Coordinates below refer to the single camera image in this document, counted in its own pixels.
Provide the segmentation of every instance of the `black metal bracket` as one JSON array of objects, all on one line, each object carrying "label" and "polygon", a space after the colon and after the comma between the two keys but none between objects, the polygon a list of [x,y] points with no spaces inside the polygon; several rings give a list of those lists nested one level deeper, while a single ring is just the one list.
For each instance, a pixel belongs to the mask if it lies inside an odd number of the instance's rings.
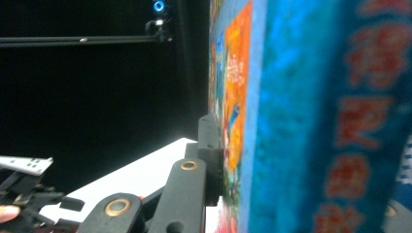
[{"label": "black metal bracket", "polygon": [[[203,233],[206,206],[216,206],[222,194],[222,171],[218,125],[212,115],[207,115],[199,121],[198,143],[187,144],[185,158],[173,164],[165,187],[142,202],[124,193],[105,198],[81,224],[79,233],[102,232],[103,226],[108,233]],[[107,215],[103,207],[127,198],[135,203],[134,209],[125,210],[124,216]]]}]

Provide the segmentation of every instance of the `finger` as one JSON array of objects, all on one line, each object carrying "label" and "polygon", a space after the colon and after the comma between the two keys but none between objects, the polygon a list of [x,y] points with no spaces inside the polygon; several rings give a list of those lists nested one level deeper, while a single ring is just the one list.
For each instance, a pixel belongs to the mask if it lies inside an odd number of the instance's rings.
[{"label": "finger", "polygon": [[11,220],[20,214],[20,208],[16,206],[0,206],[0,223]]}]

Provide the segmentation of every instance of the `black background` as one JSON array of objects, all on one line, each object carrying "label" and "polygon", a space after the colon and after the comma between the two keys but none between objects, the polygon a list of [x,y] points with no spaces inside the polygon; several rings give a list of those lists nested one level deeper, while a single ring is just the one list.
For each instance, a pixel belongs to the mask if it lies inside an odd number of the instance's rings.
[{"label": "black background", "polygon": [[[148,0],[0,4],[0,37],[142,35],[153,19]],[[70,192],[181,137],[196,139],[207,114],[209,1],[186,6],[171,23],[188,20],[189,75],[179,38],[0,49],[0,154],[53,157],[44,183]]]}]

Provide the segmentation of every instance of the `metal rod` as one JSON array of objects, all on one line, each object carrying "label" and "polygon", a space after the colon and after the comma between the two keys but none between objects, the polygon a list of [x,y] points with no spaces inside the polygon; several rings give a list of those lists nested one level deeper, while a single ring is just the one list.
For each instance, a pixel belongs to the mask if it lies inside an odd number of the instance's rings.
[{"label": "metal rod", "polygon": [[0,48],[85,46],[157,42],[156,36],[10,37],[0,38]]}]

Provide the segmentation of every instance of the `book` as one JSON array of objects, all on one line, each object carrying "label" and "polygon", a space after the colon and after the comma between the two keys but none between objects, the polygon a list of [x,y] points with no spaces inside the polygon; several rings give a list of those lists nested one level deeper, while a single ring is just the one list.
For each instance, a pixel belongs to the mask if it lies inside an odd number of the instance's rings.
[{"label": "book", "polygon": [[224,150],[216,232],[378,232],[412,126],[411,3],[211,9],[208,103]]}]

